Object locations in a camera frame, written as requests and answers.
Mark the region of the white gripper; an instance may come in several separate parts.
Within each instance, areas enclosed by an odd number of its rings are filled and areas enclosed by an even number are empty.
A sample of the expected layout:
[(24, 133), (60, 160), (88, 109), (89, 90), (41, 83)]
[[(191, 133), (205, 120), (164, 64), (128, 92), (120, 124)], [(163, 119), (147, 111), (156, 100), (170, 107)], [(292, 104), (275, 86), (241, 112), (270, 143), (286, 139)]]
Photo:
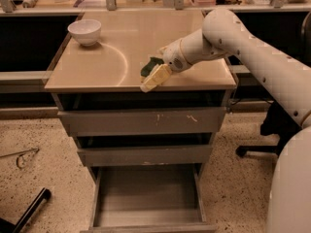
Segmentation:
[(140, 85), (143, 92), (147, 93), (165, 83), (170, 78), (172, 71), (183, 72), (189, 68), (181, 51), (181, 43), (182, 40), (178, 39), (157, 50), (157, 53), (162, 55), (165, 64), (157, 64), (149, 76), (143, 80)]

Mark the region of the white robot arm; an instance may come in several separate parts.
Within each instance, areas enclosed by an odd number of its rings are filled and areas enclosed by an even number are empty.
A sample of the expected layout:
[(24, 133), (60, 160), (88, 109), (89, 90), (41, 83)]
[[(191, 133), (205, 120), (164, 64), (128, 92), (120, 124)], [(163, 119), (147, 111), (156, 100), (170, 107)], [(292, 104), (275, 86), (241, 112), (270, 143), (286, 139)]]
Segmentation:
[(234, 55), (301, 127), (275, 166), (266, 233), (311, 233), (311, 69), (254, 36), (234, 12), (222, 8), (208, 13), (200, 29), (160, 52), (163, 63), (142, 79), (142, 91), (198, 62)]

